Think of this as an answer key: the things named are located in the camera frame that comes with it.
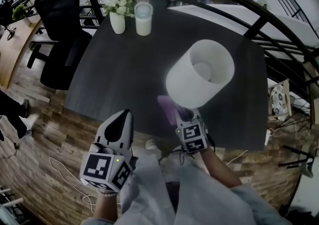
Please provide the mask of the small green potted plant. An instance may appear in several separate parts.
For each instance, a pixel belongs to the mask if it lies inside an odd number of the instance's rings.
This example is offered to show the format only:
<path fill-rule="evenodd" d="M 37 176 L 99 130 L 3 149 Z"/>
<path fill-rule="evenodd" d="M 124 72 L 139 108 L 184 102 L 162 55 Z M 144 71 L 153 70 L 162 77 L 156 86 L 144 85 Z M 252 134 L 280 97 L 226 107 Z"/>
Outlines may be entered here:
<path fill-rule="evenodd" d="M 19 5 L 13 10 L 12 20 L 14 22 L 22 20 L 27 26 L 31 25 L 31 21 L 27 17 L 26 9 L 23 5 Z"/>

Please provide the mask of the black metal railing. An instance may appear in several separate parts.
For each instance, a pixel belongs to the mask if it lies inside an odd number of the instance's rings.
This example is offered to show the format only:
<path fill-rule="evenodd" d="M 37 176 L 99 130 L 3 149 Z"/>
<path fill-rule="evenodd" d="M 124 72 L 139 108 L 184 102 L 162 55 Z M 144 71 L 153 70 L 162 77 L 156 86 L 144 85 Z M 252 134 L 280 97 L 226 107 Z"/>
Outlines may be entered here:
<path fill-rule="evenodd" d="M 270 58 L 266 67 L 270 69 L 270 77 L 277 79 L 277 76 L 288 78 L 293 85 L 293 91 L 300 100 L 302 105 L 294 104 L 297 112 L 304 113 L 302 117 L 293 119 L 291 115 L 280 124 L 280 127 L 294 124 L 315 126 L 315 105 L 314 96 L 311 94 L 311 85 L 315 84 L 319 88 L 319 63 L 315 60 L 315 53 L 319 52 L 319 47 L 307 45 L 292 29 L 288 27 L 283 20 L 280 20 L 273 13 L 257 5 L 252 0 L 232 0 L 242 5 L 245 9 L 255 13 L 258 18 L 253 23 L 241 20 L 234 13 L 224 12 L 220 9 L 209 9 L 202 2 L 191 0 L 177 0 L 186 2 L 198 8 L 215 13 L 225 19 L 230 20 L 244 28 L 244 36 L 264 49 L 264 54 Z M 88 8 L 94 11 L 92 15 L 82 15 L 80 19 L 97 21 L 96 25 L 82 25 L 83 29 L 97 30 L 104 16 L 102 15 L 102 4 L 98 0 L 90 0 L 87 5 L 80 5 L 80 9 Z"/>

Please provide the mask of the purple cloth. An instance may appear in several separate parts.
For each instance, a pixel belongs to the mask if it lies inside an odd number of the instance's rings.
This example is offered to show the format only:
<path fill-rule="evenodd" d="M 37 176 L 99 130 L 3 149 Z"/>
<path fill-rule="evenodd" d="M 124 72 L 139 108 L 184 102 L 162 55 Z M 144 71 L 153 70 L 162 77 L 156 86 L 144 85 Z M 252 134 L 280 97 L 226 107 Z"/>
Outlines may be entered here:
<path fill-rule="evenodd" d="M 163 111 L 165 112 L 170 125 L 177 125 L 175 112 L 178 113 L 181 121 L 187 122 L 193 119 L 193 116 L 194 116 L 193 111 L 179 106 L 170 98 L 170 96 L 165 96 L 165 95 L 158 96 L 158 103 L 160 107 L 163 109 Z"/>

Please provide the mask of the black office chair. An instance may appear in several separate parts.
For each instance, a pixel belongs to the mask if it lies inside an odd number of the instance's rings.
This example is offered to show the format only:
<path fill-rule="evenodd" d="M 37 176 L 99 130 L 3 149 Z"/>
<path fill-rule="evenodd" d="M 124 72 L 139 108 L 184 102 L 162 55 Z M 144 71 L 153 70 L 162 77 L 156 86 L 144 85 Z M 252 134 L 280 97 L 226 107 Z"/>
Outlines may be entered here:
<path fill-rule="evenodd" d="M 49 53 L 40 53 L 37 44 L 27 67 L 35 59 L 45 62 L 40 82 L 52 89 L 67 90 L 78 64 L 92 39 L 80 25 L 79 0 L 35 0 L 35 8 L 51 40 L 55 43 Z"/>

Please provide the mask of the wooden chair with floral cushion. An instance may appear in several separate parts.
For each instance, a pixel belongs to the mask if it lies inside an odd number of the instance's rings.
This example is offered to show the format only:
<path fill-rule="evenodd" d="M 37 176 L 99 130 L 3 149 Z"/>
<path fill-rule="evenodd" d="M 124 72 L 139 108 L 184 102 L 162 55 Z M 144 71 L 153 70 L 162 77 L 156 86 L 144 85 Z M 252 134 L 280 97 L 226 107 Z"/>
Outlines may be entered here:
<path fill-rule="evenodd" d="M 292 115 L 289 80 L 268 88 L 268 121 L 285 121 Z"/>

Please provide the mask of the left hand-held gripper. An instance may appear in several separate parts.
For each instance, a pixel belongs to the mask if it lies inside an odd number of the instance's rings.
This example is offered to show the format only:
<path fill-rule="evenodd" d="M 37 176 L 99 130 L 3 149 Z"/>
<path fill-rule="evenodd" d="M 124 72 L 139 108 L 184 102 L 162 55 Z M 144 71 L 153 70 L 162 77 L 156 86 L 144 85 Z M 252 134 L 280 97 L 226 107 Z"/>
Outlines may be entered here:
<path fill-rule="evenodd" d="M 134 117 L 129 109 L 110 116 L 99 126 L 96 142 L 84 153 L 80 178 L 100 190 L 121 191 L 138 160 L 130 150 L 133 138 Z"/>

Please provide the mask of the round dark grey table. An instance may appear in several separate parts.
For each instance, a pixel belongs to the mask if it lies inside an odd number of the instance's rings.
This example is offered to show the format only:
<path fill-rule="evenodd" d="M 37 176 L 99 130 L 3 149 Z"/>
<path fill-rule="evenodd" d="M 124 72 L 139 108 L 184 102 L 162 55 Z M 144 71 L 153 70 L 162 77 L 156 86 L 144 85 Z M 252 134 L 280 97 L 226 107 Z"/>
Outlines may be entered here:
<path fill-rule="evenodd" d="M 201 39 L 221 43 L 235 63 L 230 83 L 199 109 L 209 135 L 218 147 L 262 150 L 268 120 L 262 47 L 224 26 L 170 8 L 155 8 L 148 36 L 136 33 L 134 19 L 126 21 L 123 34 L 116 34 L 106 17 L 80 60 L 64 106 L 100 121 L 130 109 L 136 131 L 177 143 L 158 96 L 166 94 L 169 69 Z"/>

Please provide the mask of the person's right forearm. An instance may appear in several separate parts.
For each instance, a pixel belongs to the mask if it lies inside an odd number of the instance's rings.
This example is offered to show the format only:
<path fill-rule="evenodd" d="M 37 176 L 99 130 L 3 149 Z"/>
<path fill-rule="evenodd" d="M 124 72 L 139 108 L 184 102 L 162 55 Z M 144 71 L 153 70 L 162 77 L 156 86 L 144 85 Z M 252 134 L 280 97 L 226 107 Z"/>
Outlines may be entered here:
<path fill-rule="evenodd" d="M 210 147 L 200 151 L 200 155 L 212 178 L 228 188 L 242 185 L 236 174 L 219 159 Z"/>

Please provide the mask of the person's left forearm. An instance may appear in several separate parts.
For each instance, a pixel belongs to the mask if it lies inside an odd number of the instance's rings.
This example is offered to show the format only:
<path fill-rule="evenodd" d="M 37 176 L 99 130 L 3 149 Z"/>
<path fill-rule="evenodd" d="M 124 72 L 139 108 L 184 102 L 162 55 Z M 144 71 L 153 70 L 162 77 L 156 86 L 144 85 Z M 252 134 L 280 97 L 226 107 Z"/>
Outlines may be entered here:
<path fill-rule="evenodd" d="M 118 219 L 117 193 L 99 192 L 93 218 L 115 222 Z"/>

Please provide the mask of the person's light grey clothing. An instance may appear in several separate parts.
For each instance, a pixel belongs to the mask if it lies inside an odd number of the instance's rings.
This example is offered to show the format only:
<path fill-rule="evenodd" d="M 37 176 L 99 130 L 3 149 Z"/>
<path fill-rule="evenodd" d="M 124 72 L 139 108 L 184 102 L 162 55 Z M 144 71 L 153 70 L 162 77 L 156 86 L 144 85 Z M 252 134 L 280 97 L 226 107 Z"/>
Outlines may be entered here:
<path fill-rule="evenodd" d="M 163 157 L 145 143 L 132 177 L 117 195 L 118 219 L 81 225 L 292 225 L 249 184 L 228 188 L 192 158 Z"/>

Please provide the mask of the light wooden table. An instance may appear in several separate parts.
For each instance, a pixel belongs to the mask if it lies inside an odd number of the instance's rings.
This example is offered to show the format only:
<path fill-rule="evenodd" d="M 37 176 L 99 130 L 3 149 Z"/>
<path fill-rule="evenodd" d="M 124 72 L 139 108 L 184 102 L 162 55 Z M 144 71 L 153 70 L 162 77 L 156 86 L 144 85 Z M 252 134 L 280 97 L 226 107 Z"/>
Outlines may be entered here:
<path fill-rule="evenodd" d="M 42 24 L 39 15 L 31 16 L 29 20 L 29 26 L 23 20 L 9 25 L 11 29 L 15 29 L 11 39 L 7 38 L 8 31 L 0 38 L 0 86 L 3 88 L 9 88 L 24 53 Z"/>

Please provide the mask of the white jug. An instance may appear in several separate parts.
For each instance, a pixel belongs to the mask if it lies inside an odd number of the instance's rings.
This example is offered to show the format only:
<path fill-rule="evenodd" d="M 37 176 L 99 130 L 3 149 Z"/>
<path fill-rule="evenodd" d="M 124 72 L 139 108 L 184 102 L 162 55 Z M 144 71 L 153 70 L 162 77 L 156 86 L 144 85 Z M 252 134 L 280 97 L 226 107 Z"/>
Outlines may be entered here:
<path fill-rule="evenodd" d="M 152 29 L 153 6 L 146 1 L 138 2 L 134 7 L 136 31 L 140 36 L 147 36 Z"/>

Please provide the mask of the white vase with flowers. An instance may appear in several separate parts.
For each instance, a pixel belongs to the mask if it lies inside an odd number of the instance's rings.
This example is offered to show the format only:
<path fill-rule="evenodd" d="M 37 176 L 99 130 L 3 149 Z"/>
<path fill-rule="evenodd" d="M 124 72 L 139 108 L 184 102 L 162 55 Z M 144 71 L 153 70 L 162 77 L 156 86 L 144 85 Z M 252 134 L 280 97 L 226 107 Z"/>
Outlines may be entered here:
<path fill-rule="evenodd" d="M 103 0 L 104 12 L 109 15 L 111 27 L 116 34 L 125 31 L 125 16 L 133 13 L 138 0 Z"/>

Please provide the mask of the white table lamp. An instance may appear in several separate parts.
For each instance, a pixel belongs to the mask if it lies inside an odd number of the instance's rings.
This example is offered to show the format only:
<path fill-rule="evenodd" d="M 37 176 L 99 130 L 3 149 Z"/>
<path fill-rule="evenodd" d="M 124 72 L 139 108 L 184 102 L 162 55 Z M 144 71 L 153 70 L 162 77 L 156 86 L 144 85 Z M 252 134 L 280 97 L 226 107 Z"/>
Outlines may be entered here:
<path fill-rule="evenodd" d="M 229 51 L 220 43 L 203 39 L 195 42 L 171 67 L 166 90 L 179 106 L 204 106 L 233 78 L 235 65 Z"/>

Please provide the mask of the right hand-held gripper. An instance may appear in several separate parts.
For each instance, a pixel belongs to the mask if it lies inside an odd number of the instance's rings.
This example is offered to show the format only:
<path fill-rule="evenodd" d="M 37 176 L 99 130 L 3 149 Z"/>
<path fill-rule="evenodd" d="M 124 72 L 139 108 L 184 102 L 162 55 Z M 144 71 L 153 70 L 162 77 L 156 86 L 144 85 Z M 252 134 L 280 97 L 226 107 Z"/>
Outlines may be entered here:
<path fill-rule="evenodd" d="M 207 148 L 207 137 L 204 123 L 198 109 L 192 109 L 193 122 L 184 123 L 180 118 L 178 109 L 175 109 L 177 129 L 175 130 L 186 153 L 193 154 Z"/>

